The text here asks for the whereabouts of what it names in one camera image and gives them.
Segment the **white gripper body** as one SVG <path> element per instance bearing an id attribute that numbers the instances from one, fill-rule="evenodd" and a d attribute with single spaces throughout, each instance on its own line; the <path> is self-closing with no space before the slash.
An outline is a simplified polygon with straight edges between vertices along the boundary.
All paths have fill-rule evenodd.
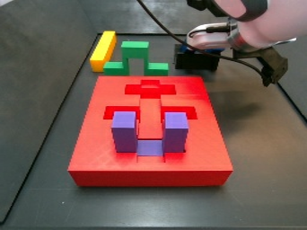
<path id="1" fill-rule="evenodd" d="M 209 23 L 195 27 L 187 34 L 187 44 L 198 49 L 240 49 L 238 23 Z"/>

